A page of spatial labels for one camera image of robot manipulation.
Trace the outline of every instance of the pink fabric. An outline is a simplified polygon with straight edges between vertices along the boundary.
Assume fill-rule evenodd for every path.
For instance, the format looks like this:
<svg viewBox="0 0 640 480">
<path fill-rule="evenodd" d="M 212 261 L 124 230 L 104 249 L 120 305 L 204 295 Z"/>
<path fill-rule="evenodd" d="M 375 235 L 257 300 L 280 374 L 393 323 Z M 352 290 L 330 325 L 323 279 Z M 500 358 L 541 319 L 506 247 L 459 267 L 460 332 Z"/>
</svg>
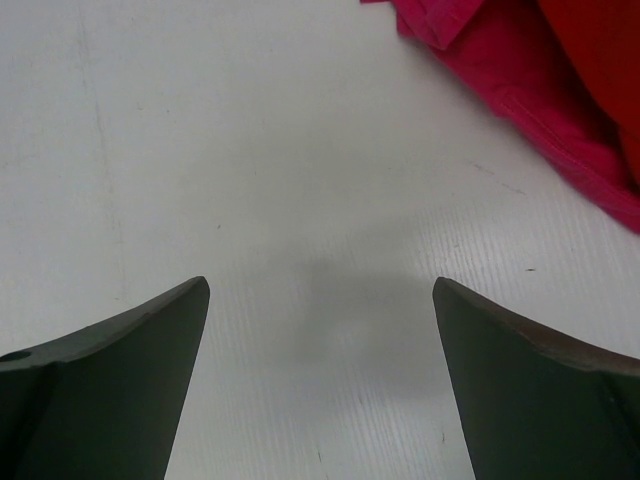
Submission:
<svg viewBox="0 0 640 480">
<path fill-rule="evenodd" d="M 401 35 L 426 43 L 569 183 L 640 233 L 640 194 L 615 125 L 585 90 L 534 0 L 390 1 Z"/>
</svg>

